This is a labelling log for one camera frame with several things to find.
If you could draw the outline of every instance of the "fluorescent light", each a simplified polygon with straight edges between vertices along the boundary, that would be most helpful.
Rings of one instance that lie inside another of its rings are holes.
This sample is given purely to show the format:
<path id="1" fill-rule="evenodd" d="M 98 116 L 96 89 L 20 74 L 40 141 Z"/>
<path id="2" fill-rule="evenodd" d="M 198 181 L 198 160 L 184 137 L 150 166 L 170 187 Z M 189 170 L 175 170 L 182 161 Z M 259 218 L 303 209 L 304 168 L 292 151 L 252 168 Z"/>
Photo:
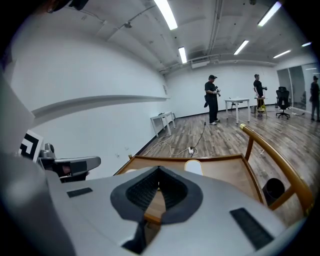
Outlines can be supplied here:
<path id="1" fill-rule="evenodd" d="M 284 55 L 284 54 L 290 53 L 290 52 L 291 52 L 291 50 L 286 50 L 285 52 L 280 53 L 280 54 L 278 54 L 277 56 L 274 56 L 273 58 L 274 58 L 274 59 L 275 59 L 275 58 L 278 58 L 278 57 L 280 57 L 280 56 L 282 56 L 282 55 Z"/>
<path id="2" fill-rule="evenodd" d="M 311 45 L 311 42 L 307 42 L 307 43 L 305 43 L 305 44 L 303 44 L 303 45 L 301 45 L 302 47 L 305 47 L 305 46 L 309 46 L 309 45 Z"/>
<path id="3" fill-rule="evenodd" d="M 266 15 L 259 21 L 258 26 L 262 27 L 264 24 L 267 23 L 268 20 L 279 10 L 281 7 L 281 3 L 276 2 L 271 9 L 266 13 Z"/>
<path id="4" fill-rule="evenodd" d="M 182 60 L 182 64 L 187 63 L 186 51 L 184 47 L 180 47 L 179 49 L 180 57 Z"/>
<path id="5" fill-rule="evenodd" d="M 174 30 L 178 27 L 174 14 L 172 13 L 172 10 L 170 8 L 170 5 L 168 4 L 167 0 L 154 0 L 158 8 L 160 9 L 166 23 L 169 26 L 170 30 Z"/>
<path id="6" fill-rule="evenodd" d="M 240 51 L 246 46 L 246 44 L 249 43 L 248 40 L 244 40 L 243 43 L 239 46 L 239 48 L 235 51 L 234 55 L 237 55 L 240 53 Z"/>

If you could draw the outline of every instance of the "man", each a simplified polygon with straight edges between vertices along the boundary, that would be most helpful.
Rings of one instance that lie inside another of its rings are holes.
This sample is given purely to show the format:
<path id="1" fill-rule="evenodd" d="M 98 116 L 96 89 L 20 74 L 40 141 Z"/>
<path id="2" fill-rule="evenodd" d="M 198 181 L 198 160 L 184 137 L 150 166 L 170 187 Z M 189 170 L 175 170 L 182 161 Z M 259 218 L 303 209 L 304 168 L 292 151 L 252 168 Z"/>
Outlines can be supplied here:
<path id="1" fill-rule="evenodd" d="M 264 95 L 264 91 L 263 91 L 263 87 L 262 87 L 262 83 L 259 81 L 260 76 L 258 74 L 254 75 L 255 81 L 253 82 L 253 86 L 254 86 L 254 91 L 256 94 L 257 98 L 262 98 Z M 263 106 L 265 103 L 263 100 L 258 100 L 258 106 L 257 108 L 261 108 L 261 106 Z"/>
<path id="2" fill-rule="evenodd" d="M 316 121 L 320 123 L 319 118 L 319 85 L 318 85 L 318 77 L 313 76 L 313 82 L 311 83 L 310 88 L 310 102 L 312 103 L 312 112 L 311 112 L 311 121 L 314 121 L 314 114 L 316 109 Z"/>
<path id="3" fill-rule="evenodd" d="M 217 77 L 214 75 L 209 76 L 209 81 L 205 83 L 205 100 L 209 105 L 209 123 L 210 125 L 216 125 L 220 120 L 217 118 L 218 114 L 218 100 L 217 100 L 217 89 L 214 85 L 214 81 Z"/>

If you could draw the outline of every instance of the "wooden railing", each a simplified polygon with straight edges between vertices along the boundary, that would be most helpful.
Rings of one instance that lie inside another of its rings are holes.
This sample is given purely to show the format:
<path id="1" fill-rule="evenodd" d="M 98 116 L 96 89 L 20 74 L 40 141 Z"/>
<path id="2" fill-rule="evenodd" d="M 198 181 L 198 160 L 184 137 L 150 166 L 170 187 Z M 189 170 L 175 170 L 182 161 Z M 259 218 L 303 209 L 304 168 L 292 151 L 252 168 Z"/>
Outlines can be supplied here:
<path id="1" fill-rule="evenodd" d="M 277 209 L 285 201 L 287 201 L 294 193 L 296 193 L 302 206 L 303 213 L 307 216 L 314 205 L 314 199 L 304 179 L 297 173 L 294 167 L 278 150 L 272 147 L 254 130 L 252 130 L 245 124 L 241 124 L 240 128 L 246 134 L 249 135 L 249 143 L 246 149 L 245 159 L 247 161 L 249 160 L 253 143 L 258 143 L 264 149 L 264 151 L 267 152 L 269 156 L 275 161 L 275 163 L 279 166 L 279 168 L 291 184 L 291 186 L 273 204 L 271 204 L 269 208 L 271 210 Z"/>

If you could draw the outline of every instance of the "white table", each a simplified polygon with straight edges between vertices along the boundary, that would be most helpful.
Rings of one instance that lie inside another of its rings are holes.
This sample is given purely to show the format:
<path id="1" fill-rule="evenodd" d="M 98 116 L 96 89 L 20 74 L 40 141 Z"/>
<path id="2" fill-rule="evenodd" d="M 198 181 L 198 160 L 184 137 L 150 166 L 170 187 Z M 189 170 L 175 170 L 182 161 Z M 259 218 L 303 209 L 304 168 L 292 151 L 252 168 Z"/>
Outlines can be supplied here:
<path id="1" fill-rule="evenodd" d="M 228 98 L 225 99 L 225 112 L 226 112 L 226 119 L 228 119 L 228 102 L 234 102 L 235 104 L 235 115 L 236 115 L 236 123 L 239 124 L 239 113 L 238 113 L 238 104 L 240 102 L 248 102 L 248 122 L 250 122 L 250 103 L 248 98 Z"/>
<path id="2" fill-rule="evenodd" d="M 155 135 L 157 137 L 158 137 L 158 133 L 156 131 L 155 119 L 158 119 L 158 118 L 160 118 L 161 123 L 162 123 L 162 127 L 163 127 L 164 130 L 165 130 L 165 125 L 164 125 L 164 122 L 162 122 L 162 118 L 165 118 L 166 126 L 168 127 L 168 132 L 169 132 L 169 135 L 171 136 L 171 130 L 170 130 L 170 126 L 169 126 L 169 122 L 168 122 L 167 116 L 171 116 L 172 123 L 173 123 L 173 128 L 176 129 L 176 124 L 175 124 L 174 116 L 172 115 L 172 111 L 166 112 L 166 113 L 161 114 L 161 115 L 156 115 L 156 116 L 153 116 L 153 117 L 150 118 L 151 122 L 152 122 L 154 133 L 155 133 Z"/>

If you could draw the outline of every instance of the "laminate floor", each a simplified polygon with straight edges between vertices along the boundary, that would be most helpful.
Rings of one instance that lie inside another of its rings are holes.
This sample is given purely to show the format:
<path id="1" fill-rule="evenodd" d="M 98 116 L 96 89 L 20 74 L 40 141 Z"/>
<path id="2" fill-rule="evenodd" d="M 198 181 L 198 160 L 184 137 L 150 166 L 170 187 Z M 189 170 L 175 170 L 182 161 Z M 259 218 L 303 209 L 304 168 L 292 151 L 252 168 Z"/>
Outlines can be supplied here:
<path id="1" fill-rule="evenodd" d="M 177 154 L 188 147 L 194 147 L 200 139 L 197 149 L 198 154 L 194 158 L 225 156 L 230 154 L 246 154 L 249 137 L 240 129 L 240 124 L 249 125 L 273 147 L 278 149 L 293 165 L 310 187 L 313 196 L 316 197 L 320 187 L 320 123 L 311 122 L 310 115 L 293 115 L 291 118 L 276 117 L 277 109 L 274 106 L 267 106 L 268 118 L 265 115 L 256 116 L 251 114 L 248 123 L 248 110 L 239 111 L 239 124 L 236 124 L 236 111 L 229 111 L 228 119 L 225 111 L 218 113 L 221 120 L 217 125 L 209 125 L 209 114 L 202 114 L 190 117 L 178 118 L 175 121 L 176 129 L 170 124 L 172 136 L 167 130 L 159 134 L 152 143 L 140 154 L 147 153 L 151 147 L 160 140 L 168 139 L 166 142 L 171 145 L 172 153 Z M 287 189 L 290 184 L 276 163 L 267 153 L 262 153 L 262 148 L 254 143 L 249 158 L 249 163 L 263 187 L 270 178 L 280 179 Z M 148 154 L 149 157 L 190 157 L 188 150 L 179 155 L 171 155 L 168 145 L 156 145 Z M 293 195 L 284 205 L 279 207 L 276 214 L 287 225 L 293 224 L 302 218 L 302 210 L 296 195 Z"/>

